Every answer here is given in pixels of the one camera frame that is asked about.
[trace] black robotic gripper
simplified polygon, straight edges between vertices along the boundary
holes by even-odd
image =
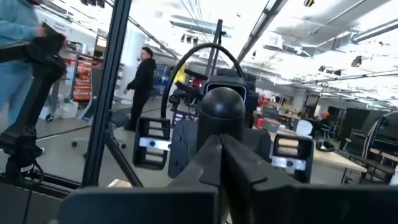
[[[0,135],[0,148],[10,155],[6,165],[6,177],[19,179],[27,176],[34,170],[35,159],[42,152],[36,146],[36,122],[52,84],[66,69],[65,62],[57,55],[62,40],[58,38],[54,41],[57,44],[48,43],[54,50],[28,43],[11,44],[0,49],[1,52],[9,52],[1,54],[0,63],[7,62],[8,59],[28,60],[32,64],[34,78],[16,122]]]

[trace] ceiling duct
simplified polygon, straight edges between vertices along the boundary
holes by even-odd
[[[389,21],[385,24],[381,24],[358,34],[349,33],[330,39],[316,47],[303,47],[303,51],[306,51],[311,57],[329,51],[340,52],[341,50],[339,49],[348,44],[357,44],[364,40],[385,34],[386,32],[392,31],[396,28],[398,28],[398,19],[394,19],[393,21]]]
[[[194,20],[192,18],[178,16],[178,15],[172,15],[170,17],[170,23],[176,27],[181,27],[191,31],[196,31],[211,35],[214,35],[217,29],[217,24],[215,23]],[[228,37],[228,38],[232,37],[231,34],[233,28],[223,26],[223,31],[226,32],[226,34],[223,37]]]
[[[242,62],[241,63],[242,70],[244,72],[251,73],[255,76],[257,76],[257,79],[262,80],[263,78],[270,78],[270,79],[276,79],[280,81],[285,81],[285,82],[302,82],[304,81],[304,77],[296,76],[296,77],[285,77],[282,74],[279,73],[279,71],[271,69],[271,68],[266,68],[266,67],[259,67],[256,66],[256,64],[252,63],[246,63]]]
[[[297,42],[286,41],[279,34],[270,33],[264,37],[263,49],[283,51],[301,57],[311,57],[303,46]]]

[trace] black clamp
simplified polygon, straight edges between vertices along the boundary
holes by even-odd
[[[153,127],[151,123],[159,123],[160,127]],[[167,161],[167,153],[170,151],[170,120],[163,118],[146,118],[140,117],[138,120],[136,137],[134,140],[134,149],[132,155],[132,163],[136,167],[151,170],[162,170]],[[161,132],[161,134],[150,134],[153,130]],[[160,150],[148,151],[149,148]]]

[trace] person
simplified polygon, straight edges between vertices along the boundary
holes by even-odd
[[[44,0],[0,0],[0,45],[45,37],[35,6]],[[0,63],[0,111],[8,103],[8,126],[12,125],[32,83],[33,68],[25,60]]]
[[[133,81],[127,84],[124,94],[129,90],[135,90],[134,97],[132,98],[131,117],[124,126],[126,131],[135,131],[138,118],[141,116],[142,109],[150,97],[154,85],[154,75],[156,69],[156,61],[153,59],[154,53],[148,47],[141,48],[140,60],[136,77]]]
[[[265,96],[262,96],[259,98],[258,105],[262,108],[263,106],[267,106],[269,103],[269,99],[266,98]]]
[[[330,125],[330,120],[329,120],[329,112],[327,111],[322,111],[322,119],[319,121],[321,126],[323,127],[329,127]]]

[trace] fluorescent light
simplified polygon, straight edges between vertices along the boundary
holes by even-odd
[[[260,28],[260,25],[264,22],[264,20],[266,19],[267,15],[265,15],[264,13],[261,13],[259,19],[256,22],[256,25],[253,27],[253,30],[251,31],[251,35],[255,35]]]

